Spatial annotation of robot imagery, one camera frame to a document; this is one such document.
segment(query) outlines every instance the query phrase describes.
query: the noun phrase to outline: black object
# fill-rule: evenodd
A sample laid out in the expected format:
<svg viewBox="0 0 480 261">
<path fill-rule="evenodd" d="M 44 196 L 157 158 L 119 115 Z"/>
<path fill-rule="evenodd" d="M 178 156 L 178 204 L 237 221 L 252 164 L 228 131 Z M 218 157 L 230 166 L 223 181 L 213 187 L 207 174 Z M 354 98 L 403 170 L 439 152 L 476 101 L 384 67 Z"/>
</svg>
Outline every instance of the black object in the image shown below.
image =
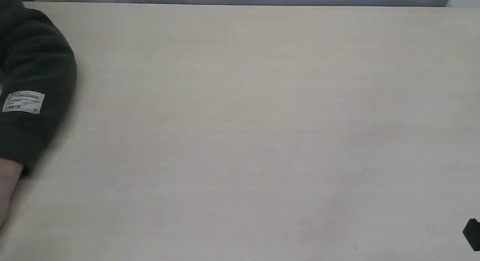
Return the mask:
<svg viewBox="0 0 480 261">
<path fill-rule="evenodd" d="M 480 251 L 480 223 L 476 219 L 468 220 L 463 235 L 474 251 Z"/>
</svg>

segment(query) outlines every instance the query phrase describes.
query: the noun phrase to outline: skin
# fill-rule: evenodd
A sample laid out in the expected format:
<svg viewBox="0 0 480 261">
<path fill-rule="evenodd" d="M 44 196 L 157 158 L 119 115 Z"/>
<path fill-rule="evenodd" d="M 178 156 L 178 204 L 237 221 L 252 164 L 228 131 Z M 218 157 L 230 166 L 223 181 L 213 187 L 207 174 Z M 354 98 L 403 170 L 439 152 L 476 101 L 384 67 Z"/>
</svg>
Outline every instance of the skin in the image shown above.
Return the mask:
<svg viewBox="0 0 480 261">
<path fill-rule="evenodd" d="M 22 170 L 22 164 L 0 159 L 0 226 L 3 225 L 7 218 L 12 194 Z"/>
</svg>

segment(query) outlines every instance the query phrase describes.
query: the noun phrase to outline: label patch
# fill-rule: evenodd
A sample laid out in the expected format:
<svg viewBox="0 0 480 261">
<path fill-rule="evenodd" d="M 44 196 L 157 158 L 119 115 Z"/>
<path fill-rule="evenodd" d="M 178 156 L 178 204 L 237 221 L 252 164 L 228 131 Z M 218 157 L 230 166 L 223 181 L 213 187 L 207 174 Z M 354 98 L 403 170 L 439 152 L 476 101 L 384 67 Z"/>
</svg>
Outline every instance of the label patch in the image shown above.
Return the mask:
<svg viewBox="0 0 480 261">
<path fill-rule="evenodd" d="M 36 91 L 22 90 L 8 95 L 2 112 L 21 111 L 39 114 L 45 94 Z"/>
</svg>

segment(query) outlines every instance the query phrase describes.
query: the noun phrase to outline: wooden tabletop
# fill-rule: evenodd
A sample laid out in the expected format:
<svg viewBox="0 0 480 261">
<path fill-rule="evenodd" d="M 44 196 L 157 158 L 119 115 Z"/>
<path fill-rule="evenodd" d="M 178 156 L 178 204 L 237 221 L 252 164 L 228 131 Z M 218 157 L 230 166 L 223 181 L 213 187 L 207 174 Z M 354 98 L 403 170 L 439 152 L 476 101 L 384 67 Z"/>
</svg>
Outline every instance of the wooden tabletop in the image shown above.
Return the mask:
<svg viewBox="0 0 480 261">
<path fill-rule="evenodd" d="M 27 6 L 79 87 L 1 260 L 478 258 L 480 9 Z"/>
</svg>

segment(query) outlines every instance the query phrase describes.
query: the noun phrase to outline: person's arm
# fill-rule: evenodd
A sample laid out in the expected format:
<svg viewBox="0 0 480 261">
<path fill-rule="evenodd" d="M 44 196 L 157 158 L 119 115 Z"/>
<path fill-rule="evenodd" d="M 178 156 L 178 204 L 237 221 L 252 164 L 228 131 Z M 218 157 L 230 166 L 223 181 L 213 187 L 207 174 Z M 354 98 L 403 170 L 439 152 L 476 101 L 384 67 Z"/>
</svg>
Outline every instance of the person's arm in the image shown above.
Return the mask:
<svg viewBox="0 0 480 261">
<path fill-rule="evenodd" d="M 22 172 L 32 170 L 71 102 L 77 67 L 43 13 L 0 0 L 0 225 Z"/>
</svg>

